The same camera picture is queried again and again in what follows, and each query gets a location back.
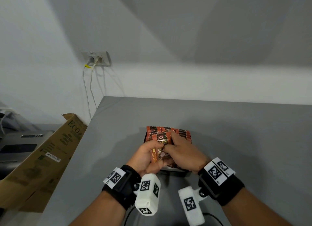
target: gray table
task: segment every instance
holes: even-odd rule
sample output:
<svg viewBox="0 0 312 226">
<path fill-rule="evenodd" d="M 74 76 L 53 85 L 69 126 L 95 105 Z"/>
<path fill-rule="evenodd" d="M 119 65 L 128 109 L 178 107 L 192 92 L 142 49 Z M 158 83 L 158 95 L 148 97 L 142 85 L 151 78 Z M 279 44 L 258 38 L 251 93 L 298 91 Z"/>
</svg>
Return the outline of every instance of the gray table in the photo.
<svg viewBox="0 0 312 226">
<path fill-rule="evenodd" d="M 38 225 L 68 225 L 78 216 L 143 142 L 148 125 L 190 130 L 198 148 L 225 161 L 264 203 L 294 225 L 312 222 L 312 106 L 105 97 Z M 196 188 L 198 178 L 159 178 L 157 214 L 133 212 L 128 225 L 187 225 L 177 191 Z M 229 225 L 213 200 L 201 207 Z"/>
</svg>

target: silver appliance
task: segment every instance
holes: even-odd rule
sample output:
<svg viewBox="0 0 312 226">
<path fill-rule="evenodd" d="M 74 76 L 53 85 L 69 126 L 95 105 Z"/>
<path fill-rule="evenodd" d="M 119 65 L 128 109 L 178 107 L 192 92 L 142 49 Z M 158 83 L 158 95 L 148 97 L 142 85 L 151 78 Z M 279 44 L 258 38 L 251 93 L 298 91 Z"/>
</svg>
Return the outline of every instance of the silver appliance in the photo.
<svg viewBox="0 0 312 226">
<path fill-rule="evenodd" d="M 13 132 L 0 141 L 0 180 L 11 173 L 54 131 Z"/>
</svg>

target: qr code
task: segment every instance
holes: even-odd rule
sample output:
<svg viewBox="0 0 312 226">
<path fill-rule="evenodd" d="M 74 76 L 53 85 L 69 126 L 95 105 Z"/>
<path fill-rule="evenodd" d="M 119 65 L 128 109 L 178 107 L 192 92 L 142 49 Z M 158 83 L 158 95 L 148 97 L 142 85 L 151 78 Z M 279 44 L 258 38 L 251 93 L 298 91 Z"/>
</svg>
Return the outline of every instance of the qr code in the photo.
<svg viewBox="0 0 312 226">
<path fill-rule="evenodd" d="M 115 171 L 111 172 L 111 173 L 107 176 L 107 178 L 110 178 L 114 173 L 115 173 Z"/>
<path fill-rule="evenodd" d="M 158 198 L 159 187 L 157 186 L 156 183 L 154 184 L 154 191 L 153 192 L 154 192 L 155 196 Z"/>
<path fill-rule="evenodd" d="M 143 213 L 143 214 L 151 214 L 152 212 L 149 210 L 149 208 L 139 208 L 139 210 Z"/>
<path fill-rule="evenodd" d="M 121 175 L 119 175 L 118 173 L 115 173 L 114 176 L 112 176 L 111 181 L 116 184 L 120 178 L 121 178 Z"/>
<path fill-rule="evenodd" d="M 187 211 L 196 209 L 196 204 L 193 197 L 189 197 L 183 200 Z"/>
<path fill-rule="evenodd" d="M 219 169 L 217 169 L 216 166 L 213 166 L 211 169 L 208 170 L 208 173 L 213 177 L 214 180 L 216 180 L 222 173 L 220 172 Z"/>
<path fill-rule="evenodd" d="M 149 189 L 149 185 L 150 185 L 151 181 L 143 181 L 141 184 L 141 189 L 140 191 L 147 191 Z"/>
<path fill-rule="evenodd" d="M 225 163 L 223 163 L 222 161 L 218 162 L 217 165 L 219 165 L 219 167 L 225 171 L 227 170 L 229 167 L 225 165 Z"/>
</svg>

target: white label sticker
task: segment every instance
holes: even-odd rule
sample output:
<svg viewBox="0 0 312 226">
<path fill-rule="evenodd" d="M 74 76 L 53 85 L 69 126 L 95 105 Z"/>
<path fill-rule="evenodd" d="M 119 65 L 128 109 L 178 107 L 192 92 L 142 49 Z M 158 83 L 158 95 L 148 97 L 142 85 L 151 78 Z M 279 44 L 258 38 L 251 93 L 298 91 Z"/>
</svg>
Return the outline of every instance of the white label sticker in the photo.
<svg viewBox="0 0 312 226">
<path fill-rule="evenodd" d="M 115 168 L 105 179 L 104 179 L 104 183 L 107 183 L 107 181 L 111 178 L 111 176 L 113 176 L 113 174 L 116 172 L 118 168 Z"/>
<path fill-rule="evenodd" d="M 220 160 L 220 158 L 217 157 L 213 159 L 213 162 L 218 166 L 219 169 L 221 169 L 223 173 L 225 173 L 227 177 L 235 174 L 235 171 L 228 167 L 222 160 Z"/>
<path fill-rule="evenodd" d="M 61 159 L 59 159 L 56 156 L 50 154 L 49 152 L 46 153 L 46 156 L 48 156 L 49 158 L 55 160 L 56 162 L 60 162 L 61 161 Z"/>
<path fill-rule="evenodd" d="M 108 179 L 106 184 L 113 189 L 113 187 L 118 183 L 118 181 L 125 175 L 125 171 L 119 168 L 114 169 L 115 173 Z"/>
<path fill-rule="evenodd" d="M 207 171 L 207 173 L 209 173 L 218 186 L 227 180 L 225 174 L 212 161 L 210 161 L 208 165 L 204 167 L 204 169 Z"/>
</svg>

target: brown cardboard box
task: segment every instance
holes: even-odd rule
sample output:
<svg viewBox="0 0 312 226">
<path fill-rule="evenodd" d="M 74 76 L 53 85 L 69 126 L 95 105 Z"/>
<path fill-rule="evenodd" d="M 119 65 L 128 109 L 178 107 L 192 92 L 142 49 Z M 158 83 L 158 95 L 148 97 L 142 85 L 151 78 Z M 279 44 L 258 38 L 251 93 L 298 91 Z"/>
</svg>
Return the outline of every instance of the brown cardboard box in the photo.
<svg viewBox="0 0 312 226">
<path fill-rule="evenodd" d="M 0 181 L 0 208 L 43 212 L 87 126 L 76 114 Z"/>
</svg>

